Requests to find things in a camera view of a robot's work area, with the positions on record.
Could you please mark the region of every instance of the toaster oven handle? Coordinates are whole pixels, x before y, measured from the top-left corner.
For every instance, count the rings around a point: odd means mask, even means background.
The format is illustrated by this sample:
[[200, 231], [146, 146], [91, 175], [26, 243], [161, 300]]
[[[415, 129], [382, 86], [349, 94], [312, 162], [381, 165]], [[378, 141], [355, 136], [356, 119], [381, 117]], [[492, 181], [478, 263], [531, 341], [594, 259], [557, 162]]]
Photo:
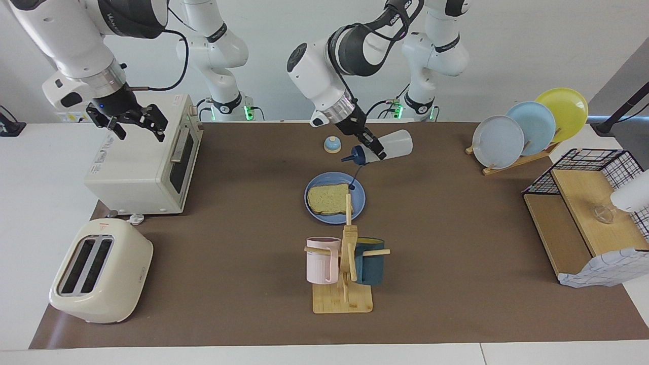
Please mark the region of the toaster oven handle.
[[175, 164], [180, 163], [182, 158], [182, 152], [185, 150], [185, 145], [187, 144], [187, 136], [190, 133], [189, 126], [185, 125], [178, 134], [178, 139], [176, 139], [176, 147], [171, 154], [171, 161]]

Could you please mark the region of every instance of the wire basket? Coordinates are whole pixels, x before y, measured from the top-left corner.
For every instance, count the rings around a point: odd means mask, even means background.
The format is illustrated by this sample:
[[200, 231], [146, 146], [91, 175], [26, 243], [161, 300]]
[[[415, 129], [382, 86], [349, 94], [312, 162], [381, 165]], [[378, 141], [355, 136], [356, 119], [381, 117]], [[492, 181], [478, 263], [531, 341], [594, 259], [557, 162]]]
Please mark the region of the wire basket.
[[[523, 194], [561, 195], [552, 178], [552, 170], [601, 171], [614, 189], [643, 172], [633, 155], [623, 149], [571, 149], [525, 189]], [[649, 242], [649, 207], [630, 215], [644, 239]]]

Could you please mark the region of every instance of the cream toaster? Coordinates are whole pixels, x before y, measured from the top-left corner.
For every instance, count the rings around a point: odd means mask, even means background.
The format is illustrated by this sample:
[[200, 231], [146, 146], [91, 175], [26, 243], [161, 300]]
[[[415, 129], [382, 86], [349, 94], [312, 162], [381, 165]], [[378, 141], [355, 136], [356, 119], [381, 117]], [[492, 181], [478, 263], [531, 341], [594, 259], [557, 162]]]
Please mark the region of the cream toaster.
[[86, 322], [121, 322], [138, 304], [152, 256], [151, 242], [128, 222], [90, 221], [68, 249], [49, 302]]

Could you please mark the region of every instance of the brown table mat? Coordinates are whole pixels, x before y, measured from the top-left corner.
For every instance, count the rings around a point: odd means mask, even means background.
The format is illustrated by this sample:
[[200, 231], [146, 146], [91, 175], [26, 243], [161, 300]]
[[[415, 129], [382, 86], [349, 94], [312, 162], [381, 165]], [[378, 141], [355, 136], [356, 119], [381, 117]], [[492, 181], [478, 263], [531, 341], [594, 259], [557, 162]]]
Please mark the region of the brown table mat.
[[386, 241], [383, 285], [369, 314], [312, 313], [302, 248], [342, 227], [312, 218], [303, 193], [326, 171], [353, 175], [322, 144], [335, 127], [206, 126], [180, 216], [138, 229], [154, 255], [140, 302], [124, 323], [85, 323], [48, 307], [33, 349], [630, 340], [649, 338], [623, 286], [557, 283], [520, 192], [549, 159], [490, 177], [464, 149], [472, 123], [401, 128], [412, 155], [364, 167], [361, 236]]

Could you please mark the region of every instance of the yellow plate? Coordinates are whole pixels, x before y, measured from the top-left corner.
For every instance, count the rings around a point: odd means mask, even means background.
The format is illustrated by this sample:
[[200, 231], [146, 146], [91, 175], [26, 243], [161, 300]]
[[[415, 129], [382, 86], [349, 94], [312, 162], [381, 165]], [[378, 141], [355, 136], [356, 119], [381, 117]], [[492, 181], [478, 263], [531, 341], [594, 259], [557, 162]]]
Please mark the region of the yellow plate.
[[577, 134], [588, 119], [588, 102], [577, 91], [569, 88], [551, 89], [538, 98], [537, 103], [545, 105], [561, 129], [552, 139], [552, 143], [562, 142]]

